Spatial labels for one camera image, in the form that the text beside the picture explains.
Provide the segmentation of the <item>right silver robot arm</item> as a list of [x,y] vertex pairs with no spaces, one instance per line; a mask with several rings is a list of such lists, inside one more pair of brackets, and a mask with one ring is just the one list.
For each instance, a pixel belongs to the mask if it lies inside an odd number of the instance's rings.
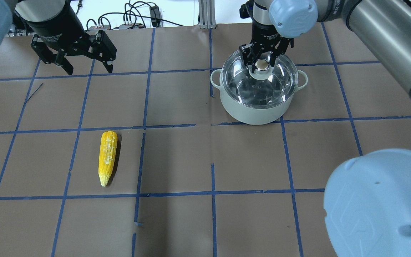
[[411,101],[370,51],[338,21],[316,25],[293,58],[309,76],[284,117],[262,126],[236,124],[214,102],[211,120],[217,252],[220,257],[336,257],[324,198],[364,204],[344,210],[344,232],[373,241],[371,203],[381,172],[334,170],[362,153],[411,150]]

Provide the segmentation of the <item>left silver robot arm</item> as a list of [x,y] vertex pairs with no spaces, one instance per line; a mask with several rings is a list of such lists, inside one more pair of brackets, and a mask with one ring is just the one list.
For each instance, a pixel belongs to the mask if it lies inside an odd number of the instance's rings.
[[43,63],[72,75],[74,68],[67,57],[85,56],[113,72],[115,45],[103,30],[88,34],[69,0],[0,0],[0,46],[14,14],[34,31],[31,48]]

